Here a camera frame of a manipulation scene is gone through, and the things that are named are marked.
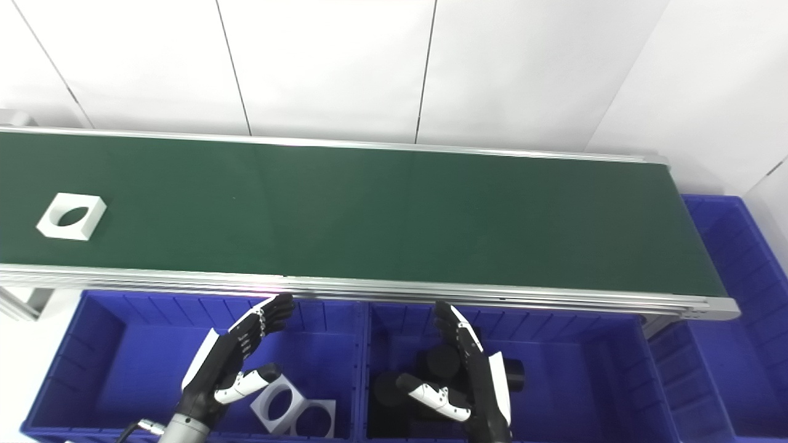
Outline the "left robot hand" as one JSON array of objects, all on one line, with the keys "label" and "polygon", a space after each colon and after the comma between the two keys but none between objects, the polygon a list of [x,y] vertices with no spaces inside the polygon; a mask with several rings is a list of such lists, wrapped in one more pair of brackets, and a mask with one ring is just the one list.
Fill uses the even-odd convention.
[{"label": "left robot hand", "polygon": [[225,333],[209,331],[183,379],[175,412],[213,429],[229,404],[278,380],[278,364],[243,367],[265,337],[284,330],[294,308],[293,295],[282,293],[252,306]]}]

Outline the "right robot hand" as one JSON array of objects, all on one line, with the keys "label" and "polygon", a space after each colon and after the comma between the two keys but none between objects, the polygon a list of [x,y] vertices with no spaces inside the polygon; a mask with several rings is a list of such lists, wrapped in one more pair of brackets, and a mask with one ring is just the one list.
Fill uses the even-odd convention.
[{"label": "right robot hand", "polygon": [[453,305],[438,300],[435,325],[442,339],[459,354],[467,373],[465,392],[436,385],[408,373],[396,387],[422,406],[462,423],[470,442],[510,442],[510,393],[502,353],[488,356],[467,318]]}]

